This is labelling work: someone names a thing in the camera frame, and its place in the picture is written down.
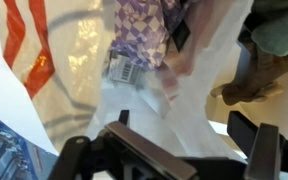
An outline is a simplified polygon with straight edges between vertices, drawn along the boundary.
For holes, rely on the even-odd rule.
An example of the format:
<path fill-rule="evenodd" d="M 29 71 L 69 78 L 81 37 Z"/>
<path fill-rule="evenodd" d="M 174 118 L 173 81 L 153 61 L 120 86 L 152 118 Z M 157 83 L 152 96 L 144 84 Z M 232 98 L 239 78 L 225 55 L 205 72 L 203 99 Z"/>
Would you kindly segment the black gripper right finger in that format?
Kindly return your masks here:
<path fill-rule="evenodd" d="M 245 180 L 278 180 L 288 173 L 288 140 L 275 125 L 256 126 L 239 111 L 231 111 L 227 133 L 247 156 Z"/>

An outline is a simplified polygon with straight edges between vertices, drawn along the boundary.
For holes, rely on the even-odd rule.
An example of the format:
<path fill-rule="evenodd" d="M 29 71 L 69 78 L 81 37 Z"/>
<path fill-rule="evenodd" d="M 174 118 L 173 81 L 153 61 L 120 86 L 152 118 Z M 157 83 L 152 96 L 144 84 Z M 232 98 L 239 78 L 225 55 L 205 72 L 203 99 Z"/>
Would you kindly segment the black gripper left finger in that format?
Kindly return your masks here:
<path fill-rule="evenodd" d="M 94 140 L 68 139 L 47 180 L 92 180 L 106 172 L 114 180 L 198 180 L 197 170 L 131 130 L 122 110 Z"/>

